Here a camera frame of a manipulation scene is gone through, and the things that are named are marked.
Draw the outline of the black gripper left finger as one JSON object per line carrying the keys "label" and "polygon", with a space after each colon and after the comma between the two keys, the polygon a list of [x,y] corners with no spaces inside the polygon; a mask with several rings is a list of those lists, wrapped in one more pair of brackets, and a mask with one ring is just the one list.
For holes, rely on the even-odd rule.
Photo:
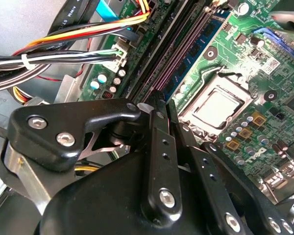
{"label": "black gripper left finger", "polygon": [[129,155],[144,157],[141,210],[151,223],[182,214],[176,144],[164,95],[27,106],[7,130],[7,169],[44,214],[66,186]]}

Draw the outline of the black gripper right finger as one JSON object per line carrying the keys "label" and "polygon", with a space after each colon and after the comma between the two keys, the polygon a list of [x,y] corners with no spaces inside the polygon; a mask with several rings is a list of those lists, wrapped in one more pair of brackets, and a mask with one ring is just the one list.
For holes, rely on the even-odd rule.
{"label": "black gripper right finger", "polygon": [[179,164],[188,165],[212,235],[294,235],[294,225],[213,142],[198,145],[168,103]]}

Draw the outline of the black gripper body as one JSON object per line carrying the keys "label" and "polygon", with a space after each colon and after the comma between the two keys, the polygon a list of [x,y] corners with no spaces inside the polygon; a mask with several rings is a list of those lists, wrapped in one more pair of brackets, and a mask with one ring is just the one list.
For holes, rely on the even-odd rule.
{"label": "black gripper body", "polygon": [[183,211],[158,228],[141,210],[144,157],[129,155],[60,190],[40,221],[42,235],[217,235],[190,172],[180,169]]}

